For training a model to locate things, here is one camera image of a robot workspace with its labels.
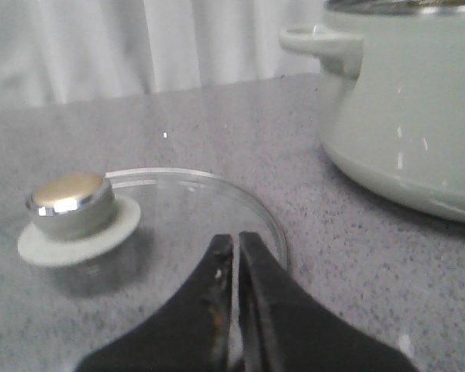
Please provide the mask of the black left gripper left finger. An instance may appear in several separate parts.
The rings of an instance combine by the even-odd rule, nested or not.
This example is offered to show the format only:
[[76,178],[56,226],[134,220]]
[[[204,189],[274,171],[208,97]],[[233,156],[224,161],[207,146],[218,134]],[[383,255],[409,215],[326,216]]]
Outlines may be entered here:
[[78,371],[224,371],[232,311],[233,239],[215,235],[177,292],[145,322],[87,355]]

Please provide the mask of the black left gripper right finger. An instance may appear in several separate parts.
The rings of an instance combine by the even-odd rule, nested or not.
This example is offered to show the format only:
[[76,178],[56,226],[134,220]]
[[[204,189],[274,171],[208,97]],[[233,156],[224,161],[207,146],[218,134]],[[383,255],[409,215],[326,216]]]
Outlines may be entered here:
[[239,235],[239,324],[248,371],[414,371],[402,352],[320,305],[254,232]]

